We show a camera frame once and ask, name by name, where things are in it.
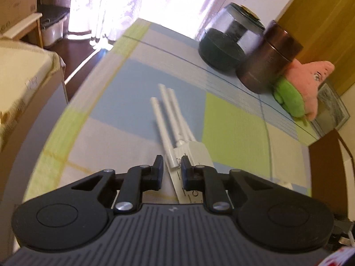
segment beige cloth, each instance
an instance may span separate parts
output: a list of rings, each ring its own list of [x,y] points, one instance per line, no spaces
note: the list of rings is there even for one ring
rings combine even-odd
[[[55,52],[8,39],[0,39],[0,65],[1,150],[41,83],[61,65]]]

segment sheer curtain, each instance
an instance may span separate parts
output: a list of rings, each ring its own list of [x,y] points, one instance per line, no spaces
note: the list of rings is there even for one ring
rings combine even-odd
[[[214,5],[217,1],[71,0],[69,31],[91,31],[93,38],[114,41],[137,18],[142,18],[195,38],[211,9],[219,9]]]

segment tablecloth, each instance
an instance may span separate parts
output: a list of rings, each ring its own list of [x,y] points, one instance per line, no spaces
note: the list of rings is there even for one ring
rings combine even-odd
[[[0,152],[42,82],[60,68],[55,52],[0,39]]]
[[[271,94],[249,91],[198,54],[198,42],[138,19],[93,69],[57,122],[24,199],[111,168],[125,173],[164,154],[150,97],[173,88],[183,116],[220,173],[239,168],[310,195],[308,145],[318,137]],[[168,173],[144,202],[176,203]]]

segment cardboard box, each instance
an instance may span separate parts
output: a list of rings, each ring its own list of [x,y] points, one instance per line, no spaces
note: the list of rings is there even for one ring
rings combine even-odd
[[[309,147],[312,198],[341,219],[355,221],[354,158],[334,129]]]
[[[37,11],[37,0],[0,0],[0,34]]]

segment wooden door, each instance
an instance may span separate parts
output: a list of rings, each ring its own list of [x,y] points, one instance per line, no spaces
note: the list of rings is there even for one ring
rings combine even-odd
[[[339,95],[355,83],[355,0],[294,0],[278,22],[303,45],[301,63],[335,65],[329,80]]]

